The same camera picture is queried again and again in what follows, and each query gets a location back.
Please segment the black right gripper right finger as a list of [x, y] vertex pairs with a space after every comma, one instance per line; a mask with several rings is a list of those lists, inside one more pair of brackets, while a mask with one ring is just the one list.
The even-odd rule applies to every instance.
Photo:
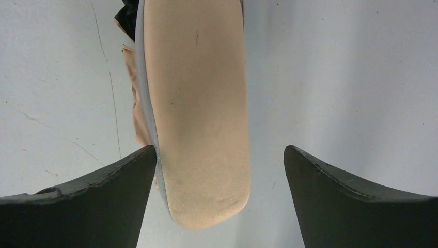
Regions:
[[437, 198], [366, 180], [289, 145], [284, 167], [306, 247], [437, 247]]

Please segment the beige umbrella sleeve cover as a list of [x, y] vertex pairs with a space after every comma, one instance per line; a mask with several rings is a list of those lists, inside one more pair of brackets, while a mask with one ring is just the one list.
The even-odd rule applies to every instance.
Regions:
[[242, 1], [140, 1], [139, 95], [160, 193], [172, 218], [203, 230], [250, 192]]

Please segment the beige umbrella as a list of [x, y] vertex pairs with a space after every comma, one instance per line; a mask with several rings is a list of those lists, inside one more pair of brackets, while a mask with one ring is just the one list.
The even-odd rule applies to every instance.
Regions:
[[[114, 21], [116, 25], [132, 40], [135, 41], [135, 28], [137, 11], [139, 6], [139, 1], [137, 0], [123, 0], [124, 6], [118, 11], [114, 16]], [[150, 138], [148, 134], [148, 129], [146, 121], [143, 114], [143, 108], [141, 105], [140, 95], [139, 95], [139, 83], [137, 80], [137, 70], [135, 61], [135, 50], [124, 45], [121, 49], [123, 59], [126, 65], [126, 70], [128, 77], [132, 85], [132, 95], [133, 95], [133, 109], [132, 109], [132, 119], [135, 131], [135, 140], [140, 146], [150, 145]]]

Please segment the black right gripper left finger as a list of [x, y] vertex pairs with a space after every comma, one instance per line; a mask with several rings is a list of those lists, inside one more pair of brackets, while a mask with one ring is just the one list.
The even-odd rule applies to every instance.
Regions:
[[136, 247], [155, 148], [35, 194], [1, 198], [1, 247]]

